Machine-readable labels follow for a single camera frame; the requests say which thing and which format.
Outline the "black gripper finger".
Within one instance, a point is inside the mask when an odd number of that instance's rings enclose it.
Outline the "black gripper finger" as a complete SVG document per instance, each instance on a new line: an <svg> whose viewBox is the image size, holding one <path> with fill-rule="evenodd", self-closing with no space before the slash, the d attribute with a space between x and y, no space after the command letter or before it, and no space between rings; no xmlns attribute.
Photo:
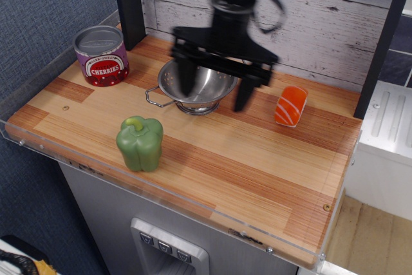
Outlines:
<svg viewBox="0 0 412 275"><path fill-rule="evenodd" d="M181 92L188 96L194 88L197 76L197 60L193 56L176 58Z"/></svg>
<svg viewBox="0 0 412 275"><path fill-rule="evenodd" d="M234 105L235 112L240 112L245 108L257 85L258 80L254 77L244 77L241 80Z"/></svg>

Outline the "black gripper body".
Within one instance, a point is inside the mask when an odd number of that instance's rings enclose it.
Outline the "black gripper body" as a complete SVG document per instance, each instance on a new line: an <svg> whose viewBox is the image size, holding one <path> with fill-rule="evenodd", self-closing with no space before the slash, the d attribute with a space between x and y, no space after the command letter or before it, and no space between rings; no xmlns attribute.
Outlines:
<svg viewBox="0 0 412 275"><path fill-rule="evenodd" d="M173 29L172 56L193 56L198 66L233 75L254 77L257 86L269 85L278 56L253 41L248 24L256 0L212 0L209 27Z"/></svg>

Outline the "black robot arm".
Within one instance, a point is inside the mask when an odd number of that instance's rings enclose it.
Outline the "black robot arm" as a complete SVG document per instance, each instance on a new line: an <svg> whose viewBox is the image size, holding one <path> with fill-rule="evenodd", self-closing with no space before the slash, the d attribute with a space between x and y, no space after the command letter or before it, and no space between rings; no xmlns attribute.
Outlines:
<svg viewBox="0 0 412 275"><path fill-rule="evenodd" d="M272 0L278 8L282 4ZM181 92L190 94L197 67L220 71L241 80L234 111L242 111L255 88L271 80L276 54L254 42L248 34L256 0L211 0L212 24L208 28L176 27L172 56L177 63Z"/></svg>

